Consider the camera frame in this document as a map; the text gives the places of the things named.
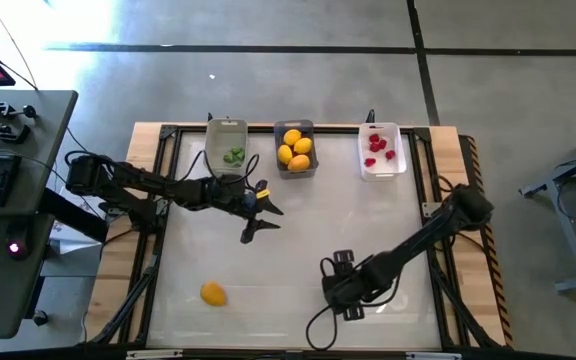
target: plastic container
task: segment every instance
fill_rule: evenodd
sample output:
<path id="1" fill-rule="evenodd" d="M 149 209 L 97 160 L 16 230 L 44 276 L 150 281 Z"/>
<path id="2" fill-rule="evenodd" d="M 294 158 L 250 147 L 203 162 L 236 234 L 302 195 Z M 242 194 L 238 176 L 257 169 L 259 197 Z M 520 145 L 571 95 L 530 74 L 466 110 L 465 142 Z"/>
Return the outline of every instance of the plastic container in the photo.
<path id="1" fill-rule="evenodd" d="M 277 121 L 274 127 L 275 133 L 275 157 L 279 147 L 284 144 L 284 134 L 288 130 L 297 129 L 301 132 L 302 138 L 309 138 L 312 140 L 312 148 L 307 155 L 310 158 L 310 167 L 301 171 L 290 171 L 288 166 L 283 164 L 277 159 L 277 168 L 279 169 L 279 176 L 282 179 L 303 179 L 315 176 L 319 162 L 317 161 L 317 153 L 315 151 L 315 127 L 310 120 L 288 120 Z"/>
<path id="2" fill-rule="evenodd" d="M 378 152 L 370 151 L 370 135 L 377 134 L 387 141 L 386 148 Z M 406 171 L 406 156 L 401 142 L 401 132 L 395 123 L 366 123 L 359 126 L 359 168 L 361 177 L 366 181 L 390 181 L 397 174 Z M 395 150 L 395 157 L 386 159 L 386 152 Z M 377 162 L 366 167 L 364 161 L 374 158 Z"/>
<path id="3" fill-rule="evenodd" d="M 241 147 L 245 157 L 240 167 L 224 161 L 232 148 Z M 248 161 L 248 123 L 240 119 L 212 119 L 206 129 L 206 158 L 216 176 L 243 175 Z"/>

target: wooden table frame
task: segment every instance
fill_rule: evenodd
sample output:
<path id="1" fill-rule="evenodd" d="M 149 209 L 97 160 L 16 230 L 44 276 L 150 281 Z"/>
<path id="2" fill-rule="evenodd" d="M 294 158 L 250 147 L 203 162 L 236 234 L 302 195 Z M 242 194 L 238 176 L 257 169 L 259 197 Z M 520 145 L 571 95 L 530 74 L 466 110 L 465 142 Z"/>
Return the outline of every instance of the wooden table frame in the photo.
<path id="1" fill-rule="evenodd" d="M 249 132 L 270 133 L 272 125 L 249 124 Z M 137 123 L 127 161 L 163 176 L 174 176 L 182 134 L 203 132 L 205 128 L 206 123 Z M 358 132 L 358 125 L 316 125 L 315 132 L 355 134 Z M 467 184 L 472 181 L 482 188 L 480 173 L 473 171 L 478 170 L 474 140 L 459 137 L 453 127 L 403 127 L 402 135 L 409 137 L 412 171 L 415 172 L 420 216 L 424 223 L 426 220 L 423 217 L 422 203 L 441 201 L 448 195 L 440 190 L 438 174 L 453 184 Z M 471 168 L 470 171 L 467 171 L 466 164 Z M 109 237 L 125 231 L 129 226 L 127 219 L 119 219 L 113 223 Z M 99 332 L 114 315 L 128 289 L 139 279 L 153 249 L 155 253 L 161 252 L 164 236 L 165 226 L 153 235 L 145 232 L 126 235 L 122 240 L 110 243 L 104 248 L 88 309 L 86 326 L 89 333 Z M 481 232 L 470 232 L 468 236 L 484 246 L 488 256 L 473 244 L 458 241 L 452 249 L 454 251 L 444 251 L 443 256 L 439 257 L 440 264 L 451 285 L 461 293 L 463 301 L 490 337 L 501 344 L 512 345 L 492 231 L 486 226 Z M 442 247 L 448 248 L 447 245 L 448 239 L 445 239 Z M 430 260 L 436 253 L 428 251 L 427 256 Z M 442 348 L 471 345 L 471 338 L 461 319 L 456 316 L 438 285 L 434 281 L 432 283 Z M 156 278 L 135 306 L 135 316 L 124 322 L 114 341 L 145 347 L 155 286 Z"/>

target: gray floor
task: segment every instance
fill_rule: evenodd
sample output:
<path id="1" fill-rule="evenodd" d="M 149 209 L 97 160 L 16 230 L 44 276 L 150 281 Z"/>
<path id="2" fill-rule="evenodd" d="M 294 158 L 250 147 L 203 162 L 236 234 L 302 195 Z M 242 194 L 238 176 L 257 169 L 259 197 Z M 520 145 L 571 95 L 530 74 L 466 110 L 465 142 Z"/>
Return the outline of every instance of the gray floor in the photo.
<path id="1" fill-rule="evenodd" d="M 576 48 L 576 0 L 416 3 L 428 47 Z M 33 21 L 16 16 L 22 8 Z M 413 55 L 40 50 L 42 40 L 409 47 L 404 0 L 0 0 L 0 9 L 40 87 L 79 91 L 75 135 L 115 158 L 125 155 L 134 122 L 203 121 L 209 111 L 251 121 L 353 123 L 375 108 L 378 120 L 428 124 Z M 0 39 L 0 57 L 22 71 L 1 28 Z M 576 292 L 562 296 L 553 287 L 576 275 L 572 257 L 552 206 L 517 193 L 574 154 L 576 58 L 428 61 L 441 123 L 479 145 L 517 347 L 576 356 Z M 61 151 L 75 147 L 66 139 Z M 76 343 L 91 286 L 49 280 L 40 306 L 53 314 L 51 325 L 24 324 L 0 341 L 0 351 Z"/>

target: lemon on table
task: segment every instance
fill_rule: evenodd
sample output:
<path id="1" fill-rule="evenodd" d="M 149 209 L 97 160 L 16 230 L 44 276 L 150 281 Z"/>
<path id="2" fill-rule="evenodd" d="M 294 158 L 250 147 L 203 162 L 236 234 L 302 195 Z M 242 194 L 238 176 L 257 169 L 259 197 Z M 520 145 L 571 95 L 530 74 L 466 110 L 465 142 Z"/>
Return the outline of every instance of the lemon on table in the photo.
<path id="1" fill-rule="evenodd" d="M 284 134 L 284 143 L 286 145 L 293 146 L 299 139 L 301 139 L 301 132 L 299 130 L 288 130 Z"/>
<path id="2" fill-rule="evenodd" d="M 308 154 L 312 148 L 312 140 L 309 138 L 301 138 L 295 143 L 295 152 L 297 154 Z"/>
<path id="3" fill-rule="evenodd" d="M 214 281 L 209 281 L 201 286 L 201 291 L 199 292 L 201 298 L 208 305 L 212 306 L 224 306 L 226 305 L 226 292 Z"/>
<path id="4" fill-rule="evenodd" d="M 279 150 L 277 150 L 277 158 L 283 164 L 288 165 L 290 160 L 292 160 L 292 150 L 290 150 L 290 146 L 288 145 L 281 145 Z"/>
<path id="5" fill-rule="evenodd" d="M 306 170 L 310 167 L 310 159 L 306 155 L 297 155 L 290 163 L 288 163 L 288 170 L 290 171 L 301 171 Z"/>

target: desk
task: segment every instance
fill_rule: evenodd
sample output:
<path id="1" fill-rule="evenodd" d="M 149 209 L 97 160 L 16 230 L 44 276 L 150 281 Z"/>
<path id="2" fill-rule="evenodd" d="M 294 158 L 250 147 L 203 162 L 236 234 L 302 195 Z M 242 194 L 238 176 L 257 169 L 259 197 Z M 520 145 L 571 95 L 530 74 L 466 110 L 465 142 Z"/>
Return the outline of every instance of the desk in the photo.
<path id="1" fill-rule="evenodd" d="M 153 168 L 161 125 L 161 123 L 137 123 L 135 125 L 127 161 L 137 167 Z M 205 126 L 205 124 L 175 125 Z M 433 160 L 436 163 L 438 173 L 447 177 L 454 184 L 460 182 L 468 183 L 471 179 L 469 179 L 469 174 L 466 171 L 464 155 L 468 153 L 472 159 L 472 161 L 468 162 L 468 165 L 472 167 L 472 164 L 476 162 L 474 158 L 476 156 L 474 141 L 470 143 L 467 138 L 462 137 L 460 139 L 456 129 L 453 127 L 430 128 L 430 137 L 434 152 Z M 463 152 L 462 143 L 467 145 Z M 171 153 L 171 146 L 164 149 L 164 164 L 167 164 L 170 160 Z M 420 161 L 422 164 L 426 163 L 424 153 L 421 153 L 420 160 L 423 160 Z M 162 166 L 164 175 L 167 168 L 166 165 Z M 430 177 L 428 176 L 427 166 L 423 169 L 423 173 L 424 183 L 427 185 L 425 188 L 430 189 Z M 471 181 L 479 183 L 480 179 L 480 175 L 474 173 Z M 117 221 L 111 227 L 109 236 L 126 230 L 128 226 L 126 219 Z M 485 255 L 472 244 L 458 240 L 453 248 L 457 278 L 464 302 L 469 306 L 471 312 L 488 334 L 502 344 L 512 344 L 505 303 L 503 302 L 503 286 L 494 253 L 492 231 L 486 228 L 485 234 L 486 245 L 489 249 L 489 254 L 491 254 L 491 262 L 489 263 Z M 468 233 L 468 235 L 476 241 L 482 242 L 482 237 L 479 233 Z M 122 240 L 109 244 L 104 249 L 86 321 L 89 334 L 98 333 L 123 301 L 130 283 L 137 243 L 138 234 L 133 233 Z M 146 243 L 147 255 L 150 254 L 151 249 L 152 239 Z M 447 300 L 445 300 L 445 303 L 450 334 L 453 339 L 456 339 L 457 327 L 454 321 L 454 313 Z M 132 326 L 130 326 L 128 334 L 128 339 L 131 341 L 135 339 L 140 325 L 143 325 L 140 324 L 142 304 L 142 301 L 138 302 L 135 316 L 132 318 Z"/>
<path id="2" fill-rule="evenodd" d="M 8 102 L 15 109 L 32 105 L 39 116 L 36 120 L 24 116 L 12 120 L 11 126 L 18 127 L 23 122 L 30 127 L 31 133 L 23 144 L 0 141 L 0 150 L 11 150 L 48 166 L 23 159 L 6 206 L 0 207 L 0 338 L 13 337 L 27 311 L 34 311 L 43 281 L 39 271 L 55 220 L 55 216 L 45 212 L 37 214 L 37 211 L 45 210 L 42 209 L 46 197 L 44 188 L 76 100 L 74 91 L 0 91 L 0 102 Z M 54 196 L 49 195 L 49 198 L 54 200 Z M 32 217 L 32 235 L 27 240 L 32 252 L 23 261 L 11 259 L 5 247 L 6 228 L 18 216 Z M 105 224 L 95 220 L 103 225 L 105 236 Z"/>

